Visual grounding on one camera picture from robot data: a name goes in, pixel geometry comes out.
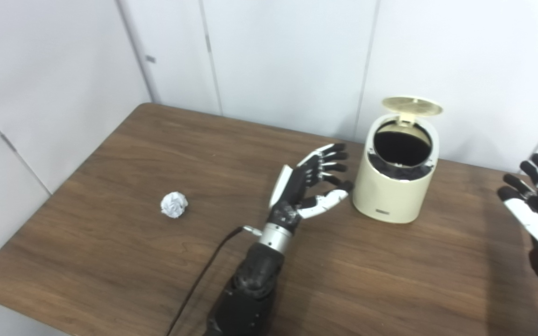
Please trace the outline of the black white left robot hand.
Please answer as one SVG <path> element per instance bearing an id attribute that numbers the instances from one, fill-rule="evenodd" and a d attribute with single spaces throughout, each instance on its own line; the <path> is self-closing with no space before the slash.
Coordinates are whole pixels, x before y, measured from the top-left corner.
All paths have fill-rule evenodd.
<path id="1" fill-rule="evenodd" d="M 294 168 L 284 165 L 269 202 L 268 223 L 296 232 L 303 219 L 316 217 L 348 198 L 351 181 L 333 172 L 346 172 L 345 143 L 329 143 L 311 151 Z"/>

